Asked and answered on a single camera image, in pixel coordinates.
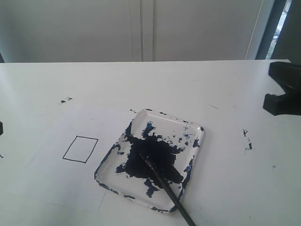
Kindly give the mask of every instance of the drawn rectangle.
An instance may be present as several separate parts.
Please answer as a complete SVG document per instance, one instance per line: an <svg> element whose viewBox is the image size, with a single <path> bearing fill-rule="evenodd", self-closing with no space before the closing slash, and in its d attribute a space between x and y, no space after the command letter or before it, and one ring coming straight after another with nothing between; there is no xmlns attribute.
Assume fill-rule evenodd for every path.
<svg viewBox="0 0 301 226"><path fill-rule="evenodd" d="M76 136L63 159L86 163L98 142L96 138Z"/></svg>

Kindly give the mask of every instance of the black outline square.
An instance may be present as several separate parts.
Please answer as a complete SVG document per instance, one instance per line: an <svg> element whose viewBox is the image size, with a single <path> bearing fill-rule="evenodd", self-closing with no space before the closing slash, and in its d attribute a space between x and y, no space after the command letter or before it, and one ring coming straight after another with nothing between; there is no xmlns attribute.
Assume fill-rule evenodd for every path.
<svg viewBox="0 0 301 226"><path fill-rule="evenodd" d="M93 149L92 149L92 151L91 151L90 155L87 157L86 161L79 161L79 160L74 160L74 159L67 159L67 158L65 158L65 156L66 156L66 154L68 153L69 149L71 148L72 144L74 143L74 141L75 141L75 140L76 140L76 138L78 138L78 137L80 137L80 138L87 138L87 139L96 140L96 143L95 143L95 145L94 145L94 147L93 147ZM72 141L72 143L70 144L70 146L68 147L68 149L67 149L66 153L64 154L64 156L63 156L63 159L70 160L70 161L82 162L82 163L86 164L86 162L88 161L88 159L89 159L89 158L90 158L90 156L92 155L92 153L93 153L93 151L94 151L94 148L95 148L95 146L96 146L97 142L98 142L98 139L96 139L96 138L90 138L90 137L81 137L81 136L76 136L76 137L75 137L75 139L74 139L74 140Z"/></svg>

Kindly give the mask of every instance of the black object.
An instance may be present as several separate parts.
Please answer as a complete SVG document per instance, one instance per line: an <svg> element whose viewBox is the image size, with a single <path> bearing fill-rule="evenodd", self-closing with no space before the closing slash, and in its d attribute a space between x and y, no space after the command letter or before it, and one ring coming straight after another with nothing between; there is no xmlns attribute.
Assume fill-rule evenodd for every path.
<svg viewBox="0 0 301 226"><path fill-rule="evenodd" d="M266 94L263 109L272 115L301 115L301 66L273 62L269 65L269 76L279 84L285 94Z"/></svg>
<svg viewBox="0 0 301 226"><path fill-rule="evenodd" d="M2 124L2 122L0 122L0 135L2 135L3 134L3 124Z"/></svg>
<svg viewBox="0 0 301 226"><path fill-rule="evenodd" d="M193 220L191 219L191 217L187 213L186 209L180 203L180 200L177 198L177 196L175 196L173 190L171 190L171 188L168 185L168 183L161 176L161 174L159 173L159 171L156 168L156 166L154 164L152 164L151 161L148 159L148 156L144 157L141 153L139 153L139 155L145 161L146 165L148 165L148 167L153 171L155 177L161 183L161 185L163 186L164 190L166 191L166 193L168 194L168 196L170 197L170 199L173 201L173 203L175 204L175 206L179 209L180 213L182 214L182 216L186 220L187 224L189 226L196 226L196 224L193 222Z"/></svg>

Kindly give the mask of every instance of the table surface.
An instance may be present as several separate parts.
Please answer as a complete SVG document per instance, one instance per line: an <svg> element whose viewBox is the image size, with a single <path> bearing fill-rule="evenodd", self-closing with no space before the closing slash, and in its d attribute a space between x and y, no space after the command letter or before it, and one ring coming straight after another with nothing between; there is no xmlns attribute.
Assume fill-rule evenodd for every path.
<svg viewBox="0 0 301 226"><path fill-rule="evenodd" d="M84 104L150 108L204 126L182 201L197 225L301 225L301 117L263 110L266 93L283 94L270 62L0 64L0 224L186 225L179 211L112 192L97 213L6 192L67 105Z"/></svg>

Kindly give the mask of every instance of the white wall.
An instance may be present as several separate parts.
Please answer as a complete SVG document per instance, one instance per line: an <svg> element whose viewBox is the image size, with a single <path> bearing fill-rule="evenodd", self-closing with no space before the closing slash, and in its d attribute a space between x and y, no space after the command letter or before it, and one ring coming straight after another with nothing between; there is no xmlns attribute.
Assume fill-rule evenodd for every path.
<svg viewBox="0 0 301 226"><path fill-rule="evenodd" d="M257 25L253 34L256 43L250 45L252 54L247 57L255 58L273 2L154 0L153 59L245 59Z"/></svg>
<svg viewBox="0 0 301 226"><path fill-rule="evenodd" d="M6 62L132 61L128 0L1 0Z"/></svg>

